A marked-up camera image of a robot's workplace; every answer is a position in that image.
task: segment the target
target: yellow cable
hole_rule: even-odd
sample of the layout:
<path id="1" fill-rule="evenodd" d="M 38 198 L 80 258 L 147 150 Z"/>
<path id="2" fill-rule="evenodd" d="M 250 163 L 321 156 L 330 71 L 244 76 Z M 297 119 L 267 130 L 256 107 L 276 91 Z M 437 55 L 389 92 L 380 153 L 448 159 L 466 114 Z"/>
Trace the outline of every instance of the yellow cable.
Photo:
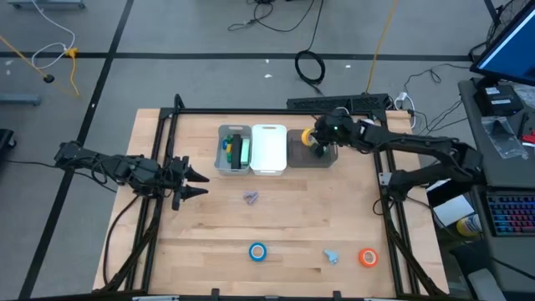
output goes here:
<path id="1" fill-rule="evenodd" d="M 76 96 L 79 97 L 80 93 L 78 88 L 76 88 L 76 84 L 74 83 L 74 73 L 76 72 L 76 53 L 78 53 L 77 48 L 71 48 L 65 51 L 65 54 L 73 59 L 73 71 L 70 73 L 70 84 L 73 86 Z"/>
<path id="2" fill-rule="evenodd" d="M 48 75 L 45 74 L 43 71 L 41 71 L 40 69 L 38 69 L 37 67 L 33 66 L 32 62 L 30 62 L 28 59 L 26 59 L 26 57 L 20 53 L 20 51 L 18 51 L 16 48 L 14 48 L 3 36 L 0 35 L 0 40 L 2 40 L 3 43 L 6 44 L 6 46 L 8 46 L 8 48 L 10 48 L 14 53 L 16 53 L 21 59 L 24 60 L 24 62 L 26 62 L 26 64 L 28 64 L 30 67 L 32 67 L 35 71 L 37 71 L 37 73 L 41 74 L 44 78 L 47 77 Z"/>
<path id="3" fill-rule="evenodd" d="M 76 91 L 76 96 L 80 96 L 80 92 L 78 91 L 78 88 L 76 88 L 76 84 L 74 83 L 74 73 L 76 72 L 76 58 L 73 58 L 73 71 L 70 73 L 70 84 L 73 85 L 74 91 Z"/>
<path id="4" fill-rule="evenodd" d="M 32 64 L 32 62 L 30 62 L 28 59 L 26 59 L 26 57 L 23 54 L 21 54 L 21 52 L 18 51 L 15 47 L 13 47 L 2 35 L 0 35 L 0 40 L 4 44 L 6 44 L 6 46 L 8 46 L 8 48 L 10 48 L 14 53 L 16 53 L 21 59 L 23 59 L 23 61 L 26 62 L 26 64 L 28 64 L 30 67 L 32 67 L 32 69 L 34 69 L 37 73 L 39 73 L 41 76 L 43 76 L 43 78 L 47 78 L 48 77 L 48 74 L 44 73 L 41 69 L 35 67 Z M 56 88 L 58 88 L 62 93 L 66 94 L 66 95 L 79 97 L 78 89 L 75 88 L 76 86 L 74 86 L 74 89 L 76 90 L 77 94 L 73 95 L 70 92 L 68 92 L 57 80 L 52 82 L 52 84 L 55 85 Z"/>
<path id="5" fill-rule="evenodd" d="M 368 78 L 368 85 L 366 86 L 366 93 L 369 91 L 369 87 L 371 86 L 371 79 L 374 77 L 374 69 L 375 69 L 375 62 L 377 61 L 377 54 L 379 54 L 379 50 L 381 48 L 381 44 L 383 43 L 383 39 L 385 39 L 386 32 L 388 31 L 388 27 L 390 26 L 390 22 L 392 22 L 392 18 L 394 17 L 395 8 L 398 5 L 398 0 L 394 0 L 394 4 L 392 5 L 392 9 L 390 10 L 390 14 L 388 16 L 388 20 L 386 20 L 385 28 L 383 28 L 383 33 L 381 34 L 381 38 L 379 42 L 377 43 L 377 48 L 375 49 L 374 53 L 374 61 L 371 64 L 371 69 L 369 70 L 369 78 Z"/>

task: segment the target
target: gray tray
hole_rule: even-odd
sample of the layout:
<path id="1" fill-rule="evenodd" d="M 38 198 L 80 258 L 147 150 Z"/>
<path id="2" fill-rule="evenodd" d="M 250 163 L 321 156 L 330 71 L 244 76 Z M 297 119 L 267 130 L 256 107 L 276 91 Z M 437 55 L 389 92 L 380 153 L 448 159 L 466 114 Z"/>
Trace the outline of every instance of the gray tray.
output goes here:
<path id="1" fill-rule="evenodd" d="M 338 160 L 338 147 L 329 145 L 329 152 L 318 158 L 308 146 L 301 142 L 303 130 L 289 130 L 288 165 L 293 168 L 328 168 Z"/>
<path id="2" fill-rule="evenodd" d="M 249 173 L 249 165 L 241 169 L 232 169 L 231 164 L 227 162 L 227 153 L 222 149 L 222 142 L 228 135 L 239 134 L 243 138 L 251 140 L 251 147 L 249 147 L 249 160 L 251 160 L 252 149 L 252 135 L 251 127 L 248 125 L 221 125 L 218 131 L 219 138 L 217 139 L 217 155 L 214 167 L 225 176 L 245 176 Z"/>

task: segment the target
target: wooden table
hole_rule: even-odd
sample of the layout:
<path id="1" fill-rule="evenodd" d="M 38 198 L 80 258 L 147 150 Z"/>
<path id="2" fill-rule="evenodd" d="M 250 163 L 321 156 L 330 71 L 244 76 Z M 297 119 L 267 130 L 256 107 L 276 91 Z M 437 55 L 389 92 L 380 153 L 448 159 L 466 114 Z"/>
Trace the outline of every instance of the wooden table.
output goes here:
<path id="1" fill-rule="evenodd" d="M 159 110 L 138 111 L 129 155 L 150 156 L 158 114 Z M 388 117 L 390 130 L 410 132 L 405 112 L 388 112 Z M 210 193 L 182 203 L 178 212 L 171 210 L 171 199 L 166 200 L 149 293 L 208 295 L 212 288 L 219 288 L 221 295 L 327 297 L 339 290 L 344 297 L 395 296 L 385 226 L 382 217 L 372 212 L 379 198 L 372 155 L 343 147 L 328 169 L 289 167 L 282 176 L 221 176 L 214 168 L 219 125 L 281 124 L 291 130 L 311 127 L 313 122 L 308 115 L 179 115 L 174 155 L 190 156 L 195 170 L 210 178 L 209 183 L 194 186 Z M 395 163 L 407 171 L 420 168 L 415 154 L 396 151 Z M 249 190 L 260 193 L 254 206 L 242 199 Z M 413 189 L 409 195 L 427 202 L 422 189 Z M 129 187 L 120 187 L 110 221 L 133 197 Z M 113 232 L 109 278 L 130 254 L 139 208 L 137 202 Z M 429 209 L 405 202 L 405 213 L 416 259 L 438 287 L 447 291 Z M 253 242 L 267 246 L 264 262 L 249 258 Z M 364 247 L 379 254 L 374 268 L 365 268 L 357 260 Z M 329 264 L 325 248 L 339 253 L 337 265 Z M 398 254 L 408 293 L 405 261 Z M 142 255 L 135 288 L 140 286 L 144 261 Z M 102 286 L 101 260 L 94 287 Z"/>

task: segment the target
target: computer monitor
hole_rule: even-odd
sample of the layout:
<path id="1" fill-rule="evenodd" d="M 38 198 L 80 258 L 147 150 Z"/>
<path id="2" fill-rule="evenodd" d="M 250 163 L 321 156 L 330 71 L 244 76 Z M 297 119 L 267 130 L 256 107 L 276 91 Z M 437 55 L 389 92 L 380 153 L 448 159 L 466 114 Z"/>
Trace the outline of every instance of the computer monitor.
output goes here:
<path id="1" fill-rule="evenodd" d="M 522 9 L 470 71 L 486 76 L 486 83 L 507 79 L 535 86 L 535 0 Z"/>

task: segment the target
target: black box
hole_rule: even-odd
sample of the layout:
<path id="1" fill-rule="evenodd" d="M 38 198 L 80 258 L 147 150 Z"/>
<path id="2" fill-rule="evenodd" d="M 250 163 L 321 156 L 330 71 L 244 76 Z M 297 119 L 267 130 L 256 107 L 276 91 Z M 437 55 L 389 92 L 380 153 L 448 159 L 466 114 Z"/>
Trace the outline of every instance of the black box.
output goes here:
<path id="1" fill-rule="evenodd" d="M 511 85 L 481 87 L 475 97 L 483 116 L 511 116 L 524 108 Z"/>

